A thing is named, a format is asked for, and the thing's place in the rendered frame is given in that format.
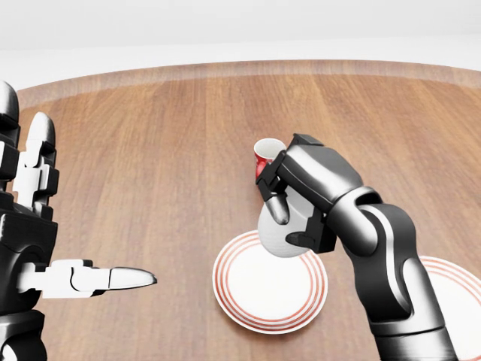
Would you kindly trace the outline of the white plate with red rings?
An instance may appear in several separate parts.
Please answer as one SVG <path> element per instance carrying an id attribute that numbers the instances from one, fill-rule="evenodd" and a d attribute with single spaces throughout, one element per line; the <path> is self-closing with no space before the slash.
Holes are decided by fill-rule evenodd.
<path id="1" fill-rule="evenodd" d="M 421 256 L 460 361 L 481 361 L 481 280 L 444 259 Z"/>
<path id="2" fill-rule="evenodd" d="M 213 264 L 219 306 L 237 324 L 263 334 L 297 331 L 322 310 L 328 275 L 312 251 L 279 258 L 264 249 L 256 230 L 230 240 Z"/>

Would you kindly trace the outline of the red mug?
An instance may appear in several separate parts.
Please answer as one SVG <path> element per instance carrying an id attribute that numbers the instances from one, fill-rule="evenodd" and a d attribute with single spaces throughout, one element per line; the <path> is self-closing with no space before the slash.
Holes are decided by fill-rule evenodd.
<path id="1" fill-rule="evenodd" d="M 256 158 L 256 173 L 258 177 L 267 164 L 272 163 L 277 155 L 286 149 L 286 145 L 276 138 L 263 138 L 258 140 L 254 147 L 254 154 Z"/>

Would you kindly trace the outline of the white mug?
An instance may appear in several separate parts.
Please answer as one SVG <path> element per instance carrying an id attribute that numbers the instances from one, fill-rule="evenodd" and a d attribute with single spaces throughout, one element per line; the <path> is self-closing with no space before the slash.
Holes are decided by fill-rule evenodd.
<path id="1" fill-rule="evenodd" d="M 307 220 L 313 215 L 313 205 L 291 187 L 286 188 L 286 201 L 289 206 L 289 222 L 277 224 L 266 205 L 262 207 L 258 234 L 263 247 L 271 254 L 281 258 L 291 258 L 306 253 L 309 249 L 286 242 L 286 236 L 293 232 L 303 232 Z"/>

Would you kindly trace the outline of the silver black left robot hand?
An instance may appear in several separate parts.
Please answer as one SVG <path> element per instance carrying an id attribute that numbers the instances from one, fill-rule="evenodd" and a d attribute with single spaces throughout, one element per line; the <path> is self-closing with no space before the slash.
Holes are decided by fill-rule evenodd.
<path id="1" fill-rule="evenodd" d="M 59 183 L 55 127 L 36 113 L 19 151 L 19 115 L 17 93 L 0 80 L 0 316 L 27 312 L 40 298 L 89 298 L 156 284 L 154 274 L 138 268 L 51 259 L 58 232 L 49 206 Z"/>

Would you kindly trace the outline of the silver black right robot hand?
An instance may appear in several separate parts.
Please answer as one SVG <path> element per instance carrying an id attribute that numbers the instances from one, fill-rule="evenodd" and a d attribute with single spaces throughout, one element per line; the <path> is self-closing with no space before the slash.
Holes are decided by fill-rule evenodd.
<path id="1" fill-rule="evenodd" d="M 303 232 L 286 242 L 315 253 L 333 251 L 337 236 L 327 226 L 328 213 L 348 192 L 363 186 L 359 173 L 336 151 L 309 135 L 294 134 L 290 145 L 267 164 L 256 178 L 264 205 L 279 225 L 289 222 L 286 188 L 291 187 L 313 205 Z"/>

